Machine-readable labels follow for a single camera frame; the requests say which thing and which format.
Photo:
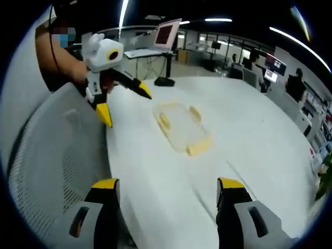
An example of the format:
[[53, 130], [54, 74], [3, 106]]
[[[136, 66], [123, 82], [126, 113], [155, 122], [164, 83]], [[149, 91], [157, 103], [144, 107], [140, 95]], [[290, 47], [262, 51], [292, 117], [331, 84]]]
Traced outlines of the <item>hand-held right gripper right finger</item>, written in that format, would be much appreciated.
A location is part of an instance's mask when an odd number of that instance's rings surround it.
[[245, 186], [225, 177], [217, 179], [219, 248], [292, 248], [281, 219], [260, 201], [252, 200]]

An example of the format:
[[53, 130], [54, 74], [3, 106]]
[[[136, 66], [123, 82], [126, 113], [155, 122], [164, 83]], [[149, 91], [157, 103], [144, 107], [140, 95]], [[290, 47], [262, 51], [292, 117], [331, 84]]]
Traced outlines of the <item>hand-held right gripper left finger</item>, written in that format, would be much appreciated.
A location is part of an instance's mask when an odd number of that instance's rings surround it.
[[92, 185], [83, 201], [69, 207], [51, 230], [52, 248], [117, 248], [119, 179]]

